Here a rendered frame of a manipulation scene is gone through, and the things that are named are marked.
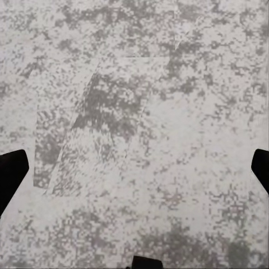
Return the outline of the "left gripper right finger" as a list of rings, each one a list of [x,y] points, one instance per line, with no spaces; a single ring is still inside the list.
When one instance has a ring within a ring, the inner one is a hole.
[[[251,168],[269,194],[269,151],[256,149]]]

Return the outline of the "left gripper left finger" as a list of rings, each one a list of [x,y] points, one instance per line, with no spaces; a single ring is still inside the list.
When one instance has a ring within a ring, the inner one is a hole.
[[[0,155],[0,216],[29,171],[24,149]]]

